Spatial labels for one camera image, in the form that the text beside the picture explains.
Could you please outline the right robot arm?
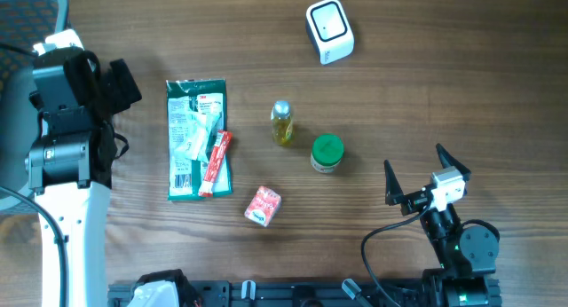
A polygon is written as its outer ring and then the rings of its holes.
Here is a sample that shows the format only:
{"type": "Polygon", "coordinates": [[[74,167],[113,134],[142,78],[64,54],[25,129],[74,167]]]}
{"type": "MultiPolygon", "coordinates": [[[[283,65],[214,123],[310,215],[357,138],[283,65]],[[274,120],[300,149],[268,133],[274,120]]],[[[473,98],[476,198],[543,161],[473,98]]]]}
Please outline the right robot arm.
{"type": "Polygon", "coordinates": [[[420,279],[420,296],[428,306],[500,306],[496,272],[501,236],[480,219],[462,221],[454,204],[465,197],[471,171],[440,144],[442,169],[433,172],[421,190],[404,193],[391,164],[384,163],[385,203],[399,205],[403,216],[421,223],[438,259],[420,279]]]}

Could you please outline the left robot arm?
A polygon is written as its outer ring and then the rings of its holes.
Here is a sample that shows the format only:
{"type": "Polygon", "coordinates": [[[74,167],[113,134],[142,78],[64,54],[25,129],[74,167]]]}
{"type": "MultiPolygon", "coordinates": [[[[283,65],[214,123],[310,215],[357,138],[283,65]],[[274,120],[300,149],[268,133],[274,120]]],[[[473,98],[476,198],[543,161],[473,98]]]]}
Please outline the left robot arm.
{"type": "Polygon", "coordinates": [[[26,160],[42,227],[42,304],[106,306],[105,226],[112,164],[120,157],[112,118],[141,99],[121,59],[102,71],[66,29],[35,45],[30,101],[46,129],[26,160]]]}

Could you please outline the yellow dish soap bottle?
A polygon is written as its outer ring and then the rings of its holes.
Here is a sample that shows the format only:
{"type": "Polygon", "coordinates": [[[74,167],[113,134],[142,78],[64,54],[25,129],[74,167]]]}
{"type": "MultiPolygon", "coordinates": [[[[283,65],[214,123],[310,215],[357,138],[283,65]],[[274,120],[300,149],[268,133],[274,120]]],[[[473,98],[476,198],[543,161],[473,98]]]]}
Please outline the yellow dish soap bottle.
{"type": "Polygon", "coordinates": [[[279,146],[291,143],[294,133],[292,106],[285,100],[276,101],[271,111],[272,138],[279,146]]]}

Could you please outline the green white plastic packet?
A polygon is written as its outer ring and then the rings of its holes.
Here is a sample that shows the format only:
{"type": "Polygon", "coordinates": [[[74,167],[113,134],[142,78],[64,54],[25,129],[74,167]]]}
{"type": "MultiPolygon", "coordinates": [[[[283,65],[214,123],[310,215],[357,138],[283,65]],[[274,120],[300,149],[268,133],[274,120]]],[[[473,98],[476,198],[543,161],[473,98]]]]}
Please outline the green white plastic packet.
{"type": "Polygon", "coordinates": [[[220,130],[227,129],[223,79],[167,81],[169,201],[200,201],[220,130]]]}

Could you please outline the green lid jar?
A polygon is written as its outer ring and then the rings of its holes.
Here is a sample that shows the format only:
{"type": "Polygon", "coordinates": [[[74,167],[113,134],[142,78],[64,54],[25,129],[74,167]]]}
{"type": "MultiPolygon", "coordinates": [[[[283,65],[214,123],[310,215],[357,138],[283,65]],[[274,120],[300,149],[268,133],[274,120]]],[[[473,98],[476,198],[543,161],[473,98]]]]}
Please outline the green lid jar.
{"type": "Polygon", "coordinates": [[[312,145],[311,165],[320,173],[332,173],[344,155],[343,141],[335,134],[322,134],[312,145]]]}

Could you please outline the red stick sachet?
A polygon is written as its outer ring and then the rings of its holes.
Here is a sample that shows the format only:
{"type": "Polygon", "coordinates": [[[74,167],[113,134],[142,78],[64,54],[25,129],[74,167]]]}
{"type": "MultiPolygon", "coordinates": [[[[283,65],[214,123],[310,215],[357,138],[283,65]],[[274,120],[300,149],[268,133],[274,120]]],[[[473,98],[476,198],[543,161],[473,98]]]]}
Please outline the red stick sachet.
{"type": "Polygon", "coordinates": [[[213,196],[213,186],[217,180],[218,173],[221,170],[223,159],[225,158],[225,154],[232,138],[232,132],[224,130],[219,130],[217,132],[217,138],[209,158],[208,168],[198,192],[201,197],[213,196]]]}

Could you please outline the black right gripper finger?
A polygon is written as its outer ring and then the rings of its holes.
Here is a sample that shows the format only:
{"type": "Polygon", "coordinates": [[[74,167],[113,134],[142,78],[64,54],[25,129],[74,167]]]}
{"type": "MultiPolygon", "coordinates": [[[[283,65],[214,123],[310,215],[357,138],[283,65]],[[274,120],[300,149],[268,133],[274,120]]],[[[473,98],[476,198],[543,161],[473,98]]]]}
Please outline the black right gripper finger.
{"type": "Polygon", "coordinates": [[[444,169],[455,167],[462,175],[464,181],[469,181],[471,171],[457,159],[455,159],[441,144],[436,144],[436,150],[440,163],[444,169]]]}
{"type": "Polygon", "coordinates": [[[385,160],[383,165],[385,171],[385,203],[389,206],[398,205],[405,199],[405,194],[400,187],[391,163],[385,160]]]}

